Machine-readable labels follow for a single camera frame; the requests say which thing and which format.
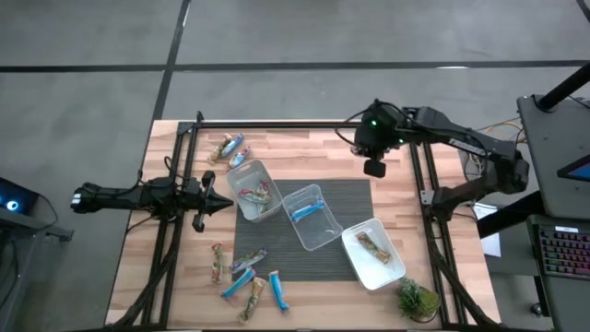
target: wooden tabletop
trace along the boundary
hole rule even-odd
[[[163,159],[171,155],[177,124],[177,121],[157,121],[154,124],[147,146],[144,180],[167,176]],[[231,198],[233,195],[225,176],[227,162],[224,160],[214,166],[207,163],[207,156],[221,141],[225,132],[233,136],[244,133],[245,144],[252,148],[249,158],[262,160],[275,180],[369,179],[374,217],[387,229],[406,266],[407,277],[433,289],[424,227],[407,147],[385,156],[387,175],[383,179],[376,179],[363,173],[364,159],[354,157],[347,144],[330,129],[200,129],[193,176],[200,178],[206,170],[215,171],[215,190]],[[465,179],[456,150],[442,145],[432,148],[441,185],[455,186],[462,183]],[[186,144],[181,154],[182,166],[185,151]],[[425,183],[428,183],[424,160],[422,168]],[[286,315],[278,310],[270,287],[267,286],[254,317],[248,325],[241,326],[237,315],[242,310],[251,287],[241,289],[230,302],[226,302],[219,293],[229,287],[230,274],[226,272],[222,285],[211,283],[211,245],[222,242],[226,264],[229,265],[232,260],[236,210],[236,206],[228,207],[207,217],[203,233],[196,233],[191,226],[194,212],[189,211],[186,214],[171,299],[169,328],[392,329],[440,326],[438,318],[427,325],[420,325],[401,317],[392,289],[369,294],[357,281],[283,282],[285,300],[290,306]],[[457,212],[471,214],[466,208],[459,208]],[[130,225],[146,216],[145,212],[134,212]],[[499,322],[500,315],[475,222],[470,218],[456,216],[449,223],[449,228],[461,282],[484,312]],[[149,221],[127,235],[112,291],[107,323],[121,317],[146,285],[157,230],[157,222]],[[451,321],[456,322],[450,287],[446,283],[445,286]],[[154,320],[157,320],[159,314],[160,298],[161,289],[156,294]]]

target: gray mat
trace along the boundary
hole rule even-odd
[[[283,196],[309,184],[322,188],[326,204],[344,228],[372,218],[371,186],[368,180],[277,180]],[[268,272],[279,270],[282,281],[356,280],[340,238],[308,252],[281,209],[275,216],[254,224],[238,209],[234,257],[242,257],[264,246],[268,255],[254,265],[256,275],[267,279]],[[241,275],[233,275],[235,280]]]

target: plastic food container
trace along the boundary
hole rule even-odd
[[[228,184],[231,192],[236,197],[238,205],[242,209],[243,216],[251,222],[259,222],[266,219],[280,210],[283,197],[278,191],[277,185],[268,175],[268,171],[260,160],[251,160],[228,172]],[[268,181],[268,193],[271,195],[268,210],[258,213],[258,205],[240,197],[242,189],[256,189],[261,180]]]
[[[312,184],[286,196],[283,199],[283,208],[287,215],[290,215],[300,208],[316,203],[320,199],[324,200],[322,190],[319,185]],[[313,251],[322,245],[330,243],[340,236],[343,231],[342,226],[336,222],[327,203],[324,204],[324,208],[314,211],[309,216],[297,222],[291,221],[291,225],[297,232],[303,248],[307,251]]]
[[[387,264],[383,264],[362,246],[356,236],[362,231],[367,233],[379,248],[391,254],[392,259]],[[342,233],[342,243],[360,283],[369,291],[385,287],[406,274],[404,263],[378,219],[369,219],[345,229]]]

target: gray floor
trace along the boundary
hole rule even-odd
[[[0,0],[0,65],[164,64],[180,4]],[[586,59],[589,30],[575,0],[194,0],[178,63]],[[175,73],[163,118],[192,119],[197,110],[209,119],[344,118],[380,98],[430,105],[477,128],[515,117],[518,96],[543,93],[574,70]],[[85,181],[133,182],[161,78],[0,74],[0,176],[49,196],[76,229],[71,243],[45,245],[19,331],[102,324],[128,213],[74,215],[69,200]],[[528,313],[532,279],[492,274],[492,282],[502,321],[550,326]]]

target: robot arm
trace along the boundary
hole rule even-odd
[[[354,136],[354,154],[368,157],[366,174],[385,176],[381,162],[390,148],[406,143],[443,143],[476,154],[487,162],[481,177],[455,188],[441,187],[421,193],[434,219],[448,221],[462,202],[479,200],[501,192],[522,192],[528,184],[528,163],[512,141],[502,141],[470,128],[452,123],[443,113],[430,107],[397,108],[394,104],[375,101],[364,111]]]
[[[213,189],[215,174],[207,171],[202,183],[190,178],[185,187],[171,177],[159,177],[145,183],[138,181],[131,188],[103,188],[84,184],[74,192],[70,207],[76,213],[96,212],[102,208],[146,210],[152,217],[172,221],[181,210],[196,209],[193,220],[196,231],[205,228],[203,217],[233,205],[233,201],[218,195]]]

